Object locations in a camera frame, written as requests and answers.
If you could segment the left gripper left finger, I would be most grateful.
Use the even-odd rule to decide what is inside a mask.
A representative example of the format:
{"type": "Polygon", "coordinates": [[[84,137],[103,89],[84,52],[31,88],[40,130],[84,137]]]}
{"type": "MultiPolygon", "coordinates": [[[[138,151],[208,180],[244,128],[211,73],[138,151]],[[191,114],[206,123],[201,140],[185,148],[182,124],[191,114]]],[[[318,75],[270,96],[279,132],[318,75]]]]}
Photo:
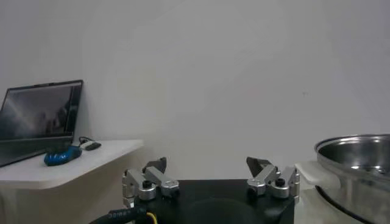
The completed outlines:
{"type": "Polygon", "coordinates": [[[149,161],[142,168],[126,169],[122,174],[122,202],[126,208],[134,208],[136,199],[152,201],[157,192],[165,198],[177,198],[180,195],[178,180],[166,176],[167,158],[149,161]]]}

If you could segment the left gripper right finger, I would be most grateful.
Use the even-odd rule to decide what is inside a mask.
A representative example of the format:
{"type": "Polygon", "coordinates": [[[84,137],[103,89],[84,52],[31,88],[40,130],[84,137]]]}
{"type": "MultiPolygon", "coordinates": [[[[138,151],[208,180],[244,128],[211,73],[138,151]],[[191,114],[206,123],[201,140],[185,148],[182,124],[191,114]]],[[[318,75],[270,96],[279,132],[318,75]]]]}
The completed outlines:
{"type": "Polygon", "coordinates": [[[280,170],[266,159],[246,158],[252,178],[247,180],[247,194],[256,200],[267,192],[277,199],[292,197],[295,204],[300,200],[300,174],[294,166],[280,170]]]}

